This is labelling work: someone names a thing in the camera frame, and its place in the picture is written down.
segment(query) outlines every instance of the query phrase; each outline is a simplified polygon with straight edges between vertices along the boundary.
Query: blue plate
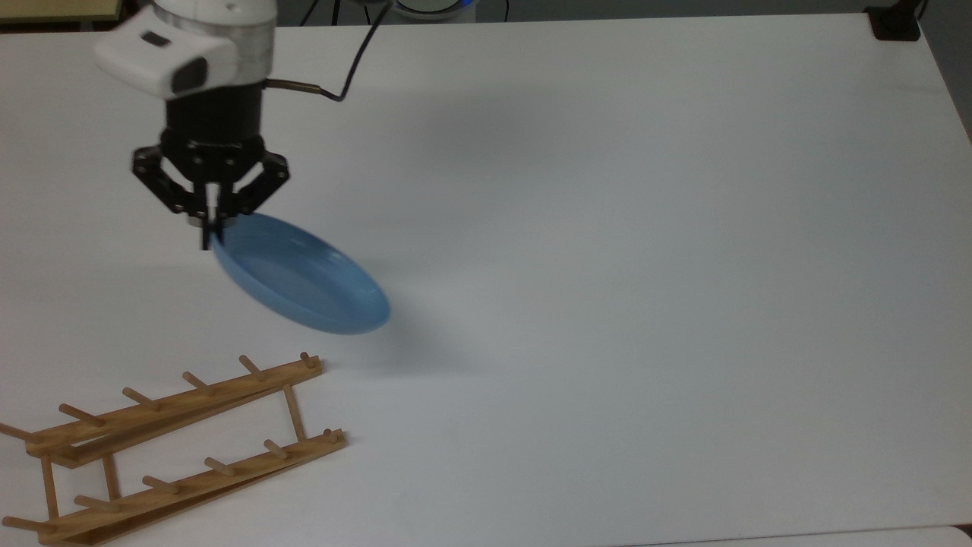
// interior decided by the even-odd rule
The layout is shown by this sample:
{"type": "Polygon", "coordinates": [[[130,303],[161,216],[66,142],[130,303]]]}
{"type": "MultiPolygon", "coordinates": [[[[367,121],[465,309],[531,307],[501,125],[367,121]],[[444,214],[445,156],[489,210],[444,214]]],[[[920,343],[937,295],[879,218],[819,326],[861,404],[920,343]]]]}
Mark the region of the blue plate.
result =
{"type": "Polygon", "coordinates": [[[361,334],[388,321],[378,284],[341,251],[273,217],[240,215],[213,252],[244,291],[302,325],[361,334]]]}

